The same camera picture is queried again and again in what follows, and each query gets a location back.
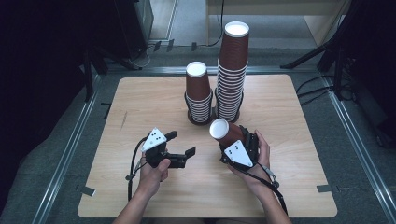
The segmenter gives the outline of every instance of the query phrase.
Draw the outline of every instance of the tape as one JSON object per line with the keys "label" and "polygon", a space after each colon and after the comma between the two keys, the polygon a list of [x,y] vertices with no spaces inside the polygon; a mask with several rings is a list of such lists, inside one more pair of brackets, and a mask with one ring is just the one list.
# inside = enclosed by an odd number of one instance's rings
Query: tape
{"label": "tape", "polygon": [[158,41],[157,43],[155,43],[154,51],[159,50],[160,46],[161,46],[161,41]]}
{"label": "tape", "polygon": [[318,192],[323,193],[323,192],[340,192],[340,189],[338,186],[331,186],[331,185],[319,185],[317,186]]}
{"label": "tape", "polygon": [[77,186],[76,186],[76,191],[78,191],[78,192],[80,192],[80,193],[82,193],[82,194],[86,194],[86,195],[91,196],[91,197],[92,197],[92,196],[95,194],[95,192],[96,192],[95,189],[91,189],[91,188],[88,188],[88,187],[86,187],[86,186],[81,186],[81,185],[77,185]]}
{"label": "tape", "polygon": [[166,52],[169,52],[172,50],[173,43],[175,42],[175,39],[169,40],[168,48],[166,49]]}
{"label": "tape", "polygon": [[197,42],[192,42],[191,51],[195,51],[197,49]]}

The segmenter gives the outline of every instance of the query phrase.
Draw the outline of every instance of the table top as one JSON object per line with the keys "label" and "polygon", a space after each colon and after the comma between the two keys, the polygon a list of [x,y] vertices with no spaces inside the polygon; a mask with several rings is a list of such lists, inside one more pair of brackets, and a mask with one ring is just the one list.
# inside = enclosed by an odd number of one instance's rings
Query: table top
{"label": "table top", "polygon": [[[217,77],[209,77],[211,88]],[[185,77],[127,77],[120,81],[107,117],[86,186],[81,217],[116,217],[127,204],[125,180],[137,143],[154,127],[177,131],[167,143],[170,153],[196,147],[186,168],[169,177],[148,204],[144,217],[264,217],[262,206],[244,182],[219,161],[218,142],[210,124],[196,126],[187,118]],[[333,217],[337,214],[318,153],[291,79],[287,75],[246,76],[244,101],[235,123],[258,129],[271,146],[271,170],[280,183],[290,217]],[[139,176],[134,178],[133,192]]]}

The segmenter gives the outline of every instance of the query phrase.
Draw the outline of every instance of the brown paper cup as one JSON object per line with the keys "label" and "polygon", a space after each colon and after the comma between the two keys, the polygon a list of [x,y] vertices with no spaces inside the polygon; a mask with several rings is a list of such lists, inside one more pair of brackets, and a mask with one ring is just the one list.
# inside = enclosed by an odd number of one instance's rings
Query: brown paper cup
{"label": "brown paper cup", "polygon": [[219,64],[227,70],[240,70],[248,63],[248,30],[247,24],[232,21],[225,25],[222,38]]}
{"label": "brown paper cup", "polygon": [[202,101],[209,96],[209,76],[204,63],[192,62],[187,65],[186,93],[194,101]]}
{"label": "brown paper cup", "polygon": [[237,140],[241,140],[243,143],[246,140],[241,129],[225,119],[214,120],[210,125],[209,132],[224,147],[229,147]]}

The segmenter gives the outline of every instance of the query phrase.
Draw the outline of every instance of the wire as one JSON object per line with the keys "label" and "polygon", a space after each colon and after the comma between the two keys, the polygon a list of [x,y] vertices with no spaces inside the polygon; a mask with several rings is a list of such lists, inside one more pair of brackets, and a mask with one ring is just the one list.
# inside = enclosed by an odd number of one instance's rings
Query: wire
{"label": "wire", "polygon": [[223,32],[224,32],[224,30],[222,28],[223,14],[224,14],[224,0],[221,1],[221,17],[220,17],[220,31],[221,31],[221,33],[220,33],[219,39],[215,43],[208,45],[208,47],[213,47],[213,46],[217,45],[223,36]]}
{"label": "wire", "polygon": [[134,173],[134,159],[136,158],[136,153],[140,147],[140,144],[142,144],[147,139],[148,139],[147,137],[142,138],[139,141],[139,143],[137,143],[136,148],[134,149],[134,155],[132,156],[132,162],[131,162],[131,171],[130,171],[129,175],[126,176],[126,179],[128,180],[128,201],[130,201],[132,198],[132,184],[133,184],[132,179],[134,178],[134,175],[133,175],[133,173]]}
{"label": "wire", "polygon": [[309,95],[309,94],[312,94],[312,93],[315,93],[315,92],[318,92],[318,91],[327,91],[327,90],[331,90],[332,91],[333,90],[333,86],[322,87],[322,88],[319,88],[319,89],[316,89],[316,90],[313,90],[313,91],[303,92],[303,93],[298,94],[297,97],[301,98],[303,96],[306,96],[306,95]]}
{"label": "wire", "polygon": [[274,194],[276,194],[277,198],[279,199],[279,202],[280,202],[280,205],[281,205],[282,208],[283,208],[283,211],[285,211],[286,215],[288,214],[288,209],[287,209],[287,207],[286,207],[285,200],[283,199],[283,195],[279,192],[279,190],[277,190],[277,188],[276,188],[274,185],[272,185],[272,184],[269,183],[268,181],[264,180],[263,178],[260,178],[260,177],[258,177],[258,176],[256,176],[256,175],[253,175],[253,174],[249,173],[249,172],[246,172],[246,171],[244,171],[244,170],[241,170],[241,169],[239,169],[239,168],[236,167],[236,166],[233,166],[231,163],[229,163],[229,164],[230,164],[233,168],[235,168],[237,171],[241,172],[242,174],[248,175],[248,176],[250,176],[250,177],[252,177],[252,178],[255,178],[255,179],[259,180],[259,181],[260,181],[261,183],[263,183],[266,187],[268,187],[269,189],[271,189],[272,192],[273,192]]}
{"label": "wire", "polygon": [[133,178],[136,176],[137,171],[139,171],[140,169],[142,169],[143,166],[145,166],[148,162],[146,161],[143,165],[141,164],[141,161],[139,161],[136,165],[136,167],[134,168],[134,173],[132,174]]}
{"label": "wire", "polygon": [[301,105],[307,105],[307,104],[313,102],[314,100],[318,99],[320,96],[324,95],[326,92],[329,92],[329,91],[332,91],[332,89],[328,89],[328,90],[324,91],[320,95],[318,95],[318,96],[316,96],[316,97],[314,97],[314,98],[312,98],[312,99],[310,99],[310,100],[308,100],[306,102],[301,103]]}
{"label": "wire", "polygon": [[309,82],[311,82],[311,81],[314,81],[314,80],[316,80],[316,79],[318,79],[318,78],[321,78],[321,77],[334,77],[334,76],[320,76],[320,77],[311,78],[311,79],[307,80],[306,82],[304,82],[303,84],[301,84],[300,87],[297,88],[296,93],[298,93],[299,90],[300,90],[305,84],[307,84],[307,83],[309,83]]}
{"label": "wire", "polygon": [[151,46],[149,46],[146,50],[145,50],[145,52],[146,52],[146,56],[147,56],[147,58],[148,58],[148,61],[145,63],[145,64],[143,64],[143,65],[139,65],[139,64],[137,64],[137,63],[134,63],[133,62],[133,60],[131,60],[131,59],[129,59],[129,61],[128,61],[128,63],[130,63],[130,64],[132,64],[132,65],[134,65],[134,66],[137,66],[137,67],[146,67],[147,65],[149,65],[149,63],[151,62],[151,59],[150,59],[150,57],[149,57],[149,49],[151,49],[151,48],[153,48],[154,47],[154,45],[151,45]]}

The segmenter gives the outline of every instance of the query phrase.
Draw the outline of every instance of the stack of paper cups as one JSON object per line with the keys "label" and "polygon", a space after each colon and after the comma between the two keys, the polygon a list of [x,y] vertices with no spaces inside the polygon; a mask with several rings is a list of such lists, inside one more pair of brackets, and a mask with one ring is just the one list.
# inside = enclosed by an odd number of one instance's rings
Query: stack of paper cups
{"label": "stack of paper cups", "polygon": [[212,97],[206,65],[200,62],[187,65],[184,98],[191,123],[205,125],[211,121]]}
{"label": "stack of paper cups", "polygon": [[218,118],[235,122],[243,101],[248,67],[248,30],[241,21],[226,24],[218,59],[218,85],[215,89]]}

